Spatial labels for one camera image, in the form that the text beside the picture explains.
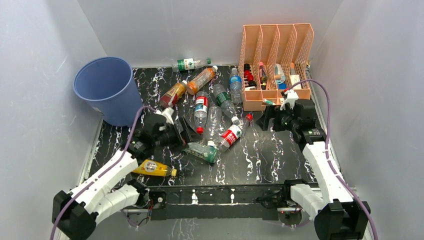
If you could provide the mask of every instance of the marble pattern surface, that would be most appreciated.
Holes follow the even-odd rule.
[[[211,94],[214,84],[229,86],[231,68],[235,66],[219,66],[215,77],[203,87],[203,91],[210,93],[210,104],[216,105],[216,99]],[[159,108],[159,99],[176,82],[192,80],[203,69],[186,72],[172,72],[167,68],[135,68],[134,79],[145,105]],[[184,116],[194,126],[195,98],[186,93],[175,106],[175,114]],[[309,163],[301,154],[288,131],[262,131],[254,122],[261,117],[261,111],[245,112],[241,104],[236,105],[237,111],[243,117],[253,115],[253,126],[249,127],[245,135],[230,147],[229,151],[218,155],[213,166],[191,155],[180,152],[171,152],[169,148],[157,149],[151,159],[177,169],[177,177],[155,177],[131,173],[123,178],[118,185],[130,179],[138,179],[148,186],[162,185],[224,185],[224,184],[261,184],[283,183],[286,179],[303,178],[306,181],[315,181],[314,173]],[[223,116],[221,132],[231,125],[231,120]],[[94,158],[90,168],[90,175],[100,169],[120,147],[122,139],[126,139],[130,129],[115,127],[103,122],[101,133],[97,141]]]

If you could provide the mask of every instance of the blue trash bin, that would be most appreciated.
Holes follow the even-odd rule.
[[[110,125],[131,126],[143,105],[133,69],[118,57],[102,57],[76,74],[73,90]]]

